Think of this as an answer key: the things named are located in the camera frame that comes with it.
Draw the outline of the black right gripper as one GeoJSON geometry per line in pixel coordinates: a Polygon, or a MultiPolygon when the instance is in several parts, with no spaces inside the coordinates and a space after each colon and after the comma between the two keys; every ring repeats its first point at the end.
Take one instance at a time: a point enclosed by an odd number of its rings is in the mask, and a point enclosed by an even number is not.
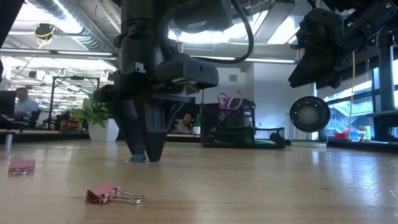
{"type": "Polygon", "coordinates": [[[290,86],[297,88],[316,82],[317,89],[338,88],[341,73],[330,73],[330,61],[344,61],[343,48],[338,45],[344,34],[343,16],[315,8],[299,25],[297,45],[304,49],[304,55],[288,79],[290,86]]]}

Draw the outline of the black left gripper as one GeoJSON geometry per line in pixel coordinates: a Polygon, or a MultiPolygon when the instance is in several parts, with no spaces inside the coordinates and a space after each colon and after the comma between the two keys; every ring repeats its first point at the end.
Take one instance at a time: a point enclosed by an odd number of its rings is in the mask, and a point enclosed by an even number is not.
{"type": "Polygon", "coordinates": [[[157,34],[124,34],[116,43],[120,70],[114,83],[96,90],[93,98],[115,103],[115,120],[133,156],[146,151],[151,162],[159,162],[177,111],[192,102],[187,96],[192,58],[181,54],[175,41],[157,34]]]}

